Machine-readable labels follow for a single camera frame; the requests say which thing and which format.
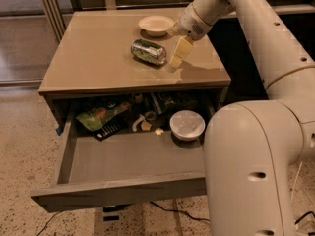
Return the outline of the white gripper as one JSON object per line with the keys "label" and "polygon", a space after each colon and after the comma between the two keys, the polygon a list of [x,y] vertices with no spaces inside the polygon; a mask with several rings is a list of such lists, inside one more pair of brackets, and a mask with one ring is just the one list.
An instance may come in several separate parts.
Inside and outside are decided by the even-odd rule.
{"label": "white gripper", "polygon": [[202,39],[212,27],[206,24],[196,13],[193,4],[189,4],[167,33],[180,36],[170,58],[170,66],[177,69],[193,49],[193,41]]}

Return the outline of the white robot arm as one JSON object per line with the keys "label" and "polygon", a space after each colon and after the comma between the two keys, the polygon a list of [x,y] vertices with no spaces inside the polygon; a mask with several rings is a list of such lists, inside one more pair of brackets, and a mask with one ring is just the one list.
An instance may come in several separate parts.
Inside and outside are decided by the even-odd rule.
{"label": "white robot arm", "polygon": [[298,236],[287,170],[315,155],[315,65],[266,0],[194,0],[178,19],[170,65],[234,12],[267,99],[221,108],[204,140],[212,236]]}

